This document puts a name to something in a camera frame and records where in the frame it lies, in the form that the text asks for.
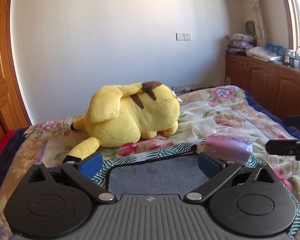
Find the purple and grey towel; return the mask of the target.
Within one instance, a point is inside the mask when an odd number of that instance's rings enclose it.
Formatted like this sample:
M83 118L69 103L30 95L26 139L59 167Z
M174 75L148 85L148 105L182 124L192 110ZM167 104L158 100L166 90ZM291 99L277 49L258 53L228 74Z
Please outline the purple and grey towel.
M111 168L106 189L117 198L123 194L177 194L181 198L207 182L198 167L198 155L183 153Z

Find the wooden side cabinet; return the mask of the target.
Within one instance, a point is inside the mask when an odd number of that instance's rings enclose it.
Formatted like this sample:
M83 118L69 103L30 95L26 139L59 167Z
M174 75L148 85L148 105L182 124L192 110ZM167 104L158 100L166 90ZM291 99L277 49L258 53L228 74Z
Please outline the wooden side cabinet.
M225 82L249 92L255 102L280 119L300 115L299 70L226 54Z

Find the palm leaf print cloth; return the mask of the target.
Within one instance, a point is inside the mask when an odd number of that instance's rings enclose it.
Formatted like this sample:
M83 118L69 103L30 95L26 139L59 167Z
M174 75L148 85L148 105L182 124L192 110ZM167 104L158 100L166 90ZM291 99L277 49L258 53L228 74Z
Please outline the palm leaf print cloth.
M204 141L204 139L199 140L197 144L191 142L182 142L175 145L168 144L167 147L160 146L154 150L137 154L119 155L115 158L103 157L102 167L93 176L92 181L101 187L105 187L106 174L112 167L121 164L134 164L141 161L162 160L164 157L176 157L187 153L197 154ZM296 206L296 218L289 231L289 235L294 239L300 239L300 196L294 195L291 187L286 187L286 190Z

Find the floral bed blanket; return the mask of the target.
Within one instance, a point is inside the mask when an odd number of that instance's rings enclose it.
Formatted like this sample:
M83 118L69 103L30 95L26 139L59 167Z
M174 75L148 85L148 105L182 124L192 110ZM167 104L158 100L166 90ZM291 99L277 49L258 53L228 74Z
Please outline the floral bed blanket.
M234 132L252 140L249 166L257 162L270 164L282 183L300 196L300 162L293 157L268 155L265 144L270 139L300 137L297 129L284 127L281 121L258 105L253 98L236 86L198 90L181 97L179 127L171 137L158 135L154 139L126 144L119 148L101 148L103 157L137 154L168 144L197 144L211 132ZM4 216L4 207L21 178L35 161L47 166L59 165L81 141L85 131L72 131L75 117L52 120L16 131L0 156L0 239L11 237Z

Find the stack of folded linens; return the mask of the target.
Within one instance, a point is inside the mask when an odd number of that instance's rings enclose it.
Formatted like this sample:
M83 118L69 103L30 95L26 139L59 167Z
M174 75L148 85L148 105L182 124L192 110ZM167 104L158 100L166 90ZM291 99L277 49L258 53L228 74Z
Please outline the stack of folded linens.
M256 37L240 33L228 35L227 40L226 54L230 55L246 56L246 51L257 45Z

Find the wooden wardrobe door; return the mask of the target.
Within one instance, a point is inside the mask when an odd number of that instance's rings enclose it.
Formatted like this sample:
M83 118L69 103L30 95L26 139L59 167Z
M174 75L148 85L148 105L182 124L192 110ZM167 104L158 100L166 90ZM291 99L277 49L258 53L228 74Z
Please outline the wooden wardrobe door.
M0 0L0 142L9 131L30 126L12 55L11 0Z

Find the yellow Pikachu plush toy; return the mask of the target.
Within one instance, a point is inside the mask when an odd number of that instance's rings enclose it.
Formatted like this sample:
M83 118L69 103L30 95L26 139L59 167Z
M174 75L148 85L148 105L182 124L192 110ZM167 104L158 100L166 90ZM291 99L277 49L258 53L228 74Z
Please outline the yellow Pikachu plush toy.
M159 81L131 85L107 85L92 96L73 131L85 130L89 137L77 144L64 162L79 162L100 147L121 147L140 139L153 139L158 133L170 137L178 129L180 99Z

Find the patterned window curtain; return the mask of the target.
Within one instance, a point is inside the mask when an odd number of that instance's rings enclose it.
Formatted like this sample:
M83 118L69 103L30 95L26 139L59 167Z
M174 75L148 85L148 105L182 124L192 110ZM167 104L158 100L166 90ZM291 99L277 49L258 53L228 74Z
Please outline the patterned window curtain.
M265 46L269 41L266 23L264 20L261 0L248 0L253 13L253 20L256 28L257 43L259 46Z

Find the low wall power outlets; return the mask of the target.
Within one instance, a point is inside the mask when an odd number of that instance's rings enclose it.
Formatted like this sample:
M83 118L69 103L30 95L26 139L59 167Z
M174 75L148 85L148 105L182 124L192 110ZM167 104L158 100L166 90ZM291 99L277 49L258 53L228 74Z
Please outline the low wall power outlets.
M195 90L206 89L207 86L204 86L203 83L192 83L186 85L173 85L171 90L175 91L176 93L188 93Z

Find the white wall switch socket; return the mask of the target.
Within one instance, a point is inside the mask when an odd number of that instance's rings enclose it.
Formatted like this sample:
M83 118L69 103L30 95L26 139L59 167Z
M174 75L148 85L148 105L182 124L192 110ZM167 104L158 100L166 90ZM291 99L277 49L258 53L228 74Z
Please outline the white wall switch socket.
M191 34L190 33L176 33L176 40L177 41L190 41Z

